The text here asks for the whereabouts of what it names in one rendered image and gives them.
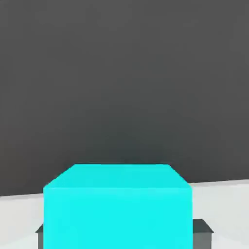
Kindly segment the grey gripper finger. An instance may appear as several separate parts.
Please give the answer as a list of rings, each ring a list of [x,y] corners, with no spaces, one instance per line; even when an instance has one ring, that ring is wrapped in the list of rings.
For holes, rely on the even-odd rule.
[[[193,249],[212,249],[213,234],[203,219],[193,219]]]

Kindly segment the small cyan cube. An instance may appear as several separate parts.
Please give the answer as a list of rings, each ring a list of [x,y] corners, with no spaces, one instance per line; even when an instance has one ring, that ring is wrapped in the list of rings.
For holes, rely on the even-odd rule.
[[[169,165],[76,164],[43,198],[43,249],[193,249],[192,188]]]

